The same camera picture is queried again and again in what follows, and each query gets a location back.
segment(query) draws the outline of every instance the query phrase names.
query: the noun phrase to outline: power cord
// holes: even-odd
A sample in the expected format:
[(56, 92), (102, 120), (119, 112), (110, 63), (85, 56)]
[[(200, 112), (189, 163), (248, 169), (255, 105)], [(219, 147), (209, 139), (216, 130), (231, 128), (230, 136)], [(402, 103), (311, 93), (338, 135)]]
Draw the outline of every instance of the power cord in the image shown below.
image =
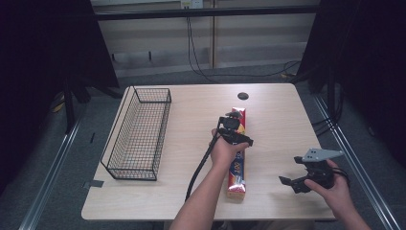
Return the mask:
[[(286, 75), (292, 75), (294, 76), (294, 74), (288, 74), (287, 70), (291, 69), (292, 67), (296, 66), (297, 64), (301, 63), (299, 60), (291, 60), (288, 61), (287, 63), (285, 63), (283, 65), (283, 69), (281, 71), (272, 73), (272, 74), (266, 74), (266, 75), (242, 75), (242, 74), (227, 74), (227, 75), (222, 75), (222, 74), (210, 74), (207, 75), (205, 73), (203, 73), (202, 69), (200, 68), (199, 62), (197, 60), (197, 56), (196, 56), (196, 51), (194, 48), (194, 41), (193, 41), (193, 36), (192, 36), (192, 24), (191, 24), (191, 19), (189, 17), (187, 17), (187, 23), (188, 23), (188, 57), (189, 57), (189, 65), (191, 66), (191, 69), (193, 70), (193, 72), (197, 75), (200, 75), (202, 77), (204, 77), (207, 81), (211, 81), (214, 83), (220, 83), (216, 80), (211, 80), (209, 78), (211, 77), (251, 77), (251, 78), (265, 78), (265, 77), (272, 77), (274, 75), (278, 75), (278, 74), (282, 74), (285, 73)], [(193, 68), (192, 66), (192, 61), (191, 61), (191, 45), (192, 45), (192, 51), (193, 51), (193, 55), (194, 55), (194, 61), (196, 62), (196, 66), (197, 66), (197, 70)]]
[(219, 138), (219, 137), (217, 137), (218, 128), (219, 128), (219, 126), (217, 126), (217, 128), (215, 129), (215, 134), (213, 136), (213, 139), (210, 142), (209, 147), (207, 148), (206, 153), (204, 154), (202, 160), (200, 161), (199, 166), (197, 167), (196, 171), (194, 172), (194, 174), (192, 176), (191, 182), (189, 183), (188, 191), (186, 192), (185, 202), (191, 196), (194, 181), (196, 180), (196, 178), (199, 175), (200, 171), (202, 170), (204, 164), (206, 163), (207, 158), (209, 158), (210, 152), (212, 152), (212, 150), (214, 148), (214, 145), (215, 145), (215, 143), (217, 142), (217, 140)]
[(347, 180), (347, 185), (348, 185), (349, 188), (350, 188), (350, 177), (349, 177), (349, 175), (347, 174), (347, 172), (345, 172), (343, 169), (340, 169), (340, 168), (332, 168), (332, 172), (333, 172), (334, 174), (338, 174), (338, 175), (341, 175), (341, 176), (343, 176), (344, 178), (346, 178), (346, 180)]
[(337, 126), (338, 121), (341, 118), (341, 115), (343, 113), (343, 103), (344, 103), (344, 90), (343, 87), (340, 86), (340, 98), (338, 101), (338, 106), (335, 109), (334, 114), (332, 114), (331, 116), (325, 118), (322, 121), (316, 122), (316, 123), (312, 123), (312, 125), (314, 127), (323, 124), (321, 127), (319, 127), (318, 129), (316, 129), (314, 132), (316, 133), (316, 136), (321, 136), (324, 133), (328, 132), (332, 127)]

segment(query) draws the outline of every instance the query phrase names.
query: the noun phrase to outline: cable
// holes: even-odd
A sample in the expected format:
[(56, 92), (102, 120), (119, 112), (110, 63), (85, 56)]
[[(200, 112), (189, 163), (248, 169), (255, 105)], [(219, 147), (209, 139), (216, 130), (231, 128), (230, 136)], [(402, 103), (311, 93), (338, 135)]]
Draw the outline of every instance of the cable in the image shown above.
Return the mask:
[(217, 140), (219, 138), (219, 137), (217, 137), (218, 128), (219, 128), (219, 124), (217, 125), (217, 128), (215, 129), (215, 134), (213, 136), (212, 141), (209, 144), (209, 147), (206, 150), (206, 153), (204, 154), (202, 160), (200, 161), (199, 166), (197, 167), (196, 171), (194, 172), (194, 174), (192, 176), (191, 182), (189, 183), (188, 191), (186, 192), (185, 202), (191, 196), (194, 181), (196, 180), (196, 178), (199, 175), (201, 169), (203, 168), (204, 164), (206, 163), (207, 158), (209, 158), (209, 155), (212, 152), (212, 150), (214, 148), (214, 145), (215, 145), (215, 143), (217, 142)]
[(324, 66), (323, 63), (322, 64), (316, 63), (316, 65), (313, 68), (305, 71), (304, 73), (301, 73), (300, 75), (296, 75), (296, 77), (289, 80), (289, 82), (292, 84), (297, 84), (301, 81), (306, 81), (310, 78), (311, 75), (313, 75), (316, 71), (318, 71), (323, 66)]
[[(285, 64), (283, 65), (283, 69), (282, 69), (281, 71), (278, 71), (278, 72), (275, 72), (275, 73), (272, 73), (272, 74), (266, 74), (266, 75), (242, 75), (242, 74), (227, 74), (227, 75), (210, 74), (210, 75), (207, 75), (207, 74), (203, 73), (203, 71), (201, 70), (200, 65), (199, 65), (199, 63), (198, 63), (198, 60), (197, 60), (196, 51), (195, 51), (195, 49), (194, 49), (193, 36), (192, 36), (192, 24), (191, 24), (191, 19), (190, 19), (189, 17), (187, 17), (187, 23), (188, 23), (188, 39), (189, 39), (189, 42), (188, 42), (188, 48), (189, 48), (189, 49), (188, 49), (189, 65), (191, 66), (191, 69), (193, 70), (193, 72), (194, 72), (195, 74), (204, 77), (207, 81), (211, 81), (211, 82), (214, 82), (214, 83), (220, 83), (220, 82), (218, 82), (218, 81), (209, 79), (210, 77), (251, 77), (251, 78), (272, 77), (272, 76), (274, 76), (274, 75), (278, 75), (278, 74), (281, 74), (281, 73), (286, 73), (286, 74), (287, 74), (286, 71), (287, 71), (288, 69), (291, 69), (292, 67), (294, 67), (294, 66), (296, 66), (297, 64), (301, 63), (299, 60), (291, 60), (291, 61), (288, 61), (287, 63), (285, 63)], [(192, 50), (193, 50), (194, 60), (195, 60), (196, 65), (197, 65), (197, 70), (194, 69), (193, 66), (192, 66), (192, 61), (191, 61), (191, 44), (192, 44)]]
[(344, 178), (346, 178), (347, 184), (348, 184), (348, 186), (350, 187), (350, 177), (349, 177), (349, 175), (347, 174), (347, 172), (345, 172), (344, 170), (342, 170), (342, 169), (340, 169), (340, 168), (332, 168), (332, 171), (333, 171), (334, 174), (338, 174), (338, 175), (341, 175), (341, 176), (343, 176)]
[(343, 87), (340, 86), (340, 98), (338, 101), (338, 106), (334, 112), (334, 114), (330, 117), (325, 118), (322, 121), (316, 122), (316, 123), (312, 123), (312, 125), (315, 127), (319, 124), (324, 123), (321, 127), (319, 127), (318, 129), (316, 129), (314, 132), (317, 133), (318, 131), (320, 131), (322, 128), (324, 128), (325, 126), (327, 126), (327, 128), (319, 133), (316, 134), (316, 136), (321, 136), (324, 133), (328, 132), (332, 127), (335, 127), (338, 124), (338, 121), (341, 118), (341, 115), (343, 113), (343, 103), (344, 103), (344, 90)]

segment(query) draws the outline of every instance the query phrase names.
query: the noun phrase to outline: wire basket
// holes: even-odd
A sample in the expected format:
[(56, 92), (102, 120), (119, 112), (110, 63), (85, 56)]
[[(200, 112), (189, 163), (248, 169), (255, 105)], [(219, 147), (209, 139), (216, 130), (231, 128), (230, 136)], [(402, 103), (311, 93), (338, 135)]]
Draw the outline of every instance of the wire basket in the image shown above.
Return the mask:
[[(127, 90), (124, 102), (130, 99), (124, 119), (117, 119), (118, 136), (111, 152), (104, 149), (101, 163), (115, 179), (157, 180), (162, 146), (171, 103), (167, 88), (135, 88)], [(108, 161), (103, 162), (109, 153)]]

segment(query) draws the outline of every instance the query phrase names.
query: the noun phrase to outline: metal rail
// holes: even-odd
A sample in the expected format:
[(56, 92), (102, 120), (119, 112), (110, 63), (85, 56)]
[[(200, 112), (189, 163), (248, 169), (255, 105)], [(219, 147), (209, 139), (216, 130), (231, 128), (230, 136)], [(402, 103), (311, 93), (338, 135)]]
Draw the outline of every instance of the metal rail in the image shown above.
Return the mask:
[(59, 151), (57, 152), (54, 163), (52, 164), (50, 170), (48, 171), (47, 177), (45, 178), (41, 188), (34, 202), (32, 203), (30, 209), (28, 210), (26, 216), (24, 217), (19, 230), (34, 230), (38, 221), (44, 211), (45, 205), (51, 194), (52, 189), (56, 183), (57, 177), (59, 175), (60, 169), (63, 166), (63, 162), (68, 155), (69, 149), (75, 140), (76, 134), (79, 130), (79, 125), (81, 118), (83, 117), (86, 104), (82, 105), (79, 110), (79, 116), (75, 122), (71, 131), (65, 134), (62, 144), (60, 145)]
[(129, 20), (173, 17), (203, 17), (203, 16), (237, 16), (261, 14), (295, 14), (316, 13), (336, 10), (319, 6), (265, 7), (265, 8), (225, 8), (225, 9), (187, 9), (165, 11), (107, 11), (91, 14), (54, 15), (51, 17), (63, 20)]

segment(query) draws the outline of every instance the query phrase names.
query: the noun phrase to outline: white wall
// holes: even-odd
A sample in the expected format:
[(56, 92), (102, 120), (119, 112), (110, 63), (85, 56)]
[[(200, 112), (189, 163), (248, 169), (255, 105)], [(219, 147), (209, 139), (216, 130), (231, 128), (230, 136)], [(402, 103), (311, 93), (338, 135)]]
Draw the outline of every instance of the white wall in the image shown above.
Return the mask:
[[(180, 1), (169, 0), (93, 0), (95, 12), (133, 12), (180, 9)], [(273, 6), (318, 5), (319, 0), (205, 0), (205, 8), (245, 8)], [(191, 18), (193, 41), (196, 49), (208, 54), (207, 62), (223, 66), (235, 52), (257, 52), (260, 47), (272, 49), (288, 44), (296, 45), (297, 52), (305, 50), (314, 13), (282, 15), (249, 15)], [(123, 21), (101, 21), (101, 31), (107, 49), (111, 54), (139, 52), (186, 52), (188, 50), (188, 30), (186, 18), (139, 19)], [(257, 57), (264, 60), (275, 57)]]

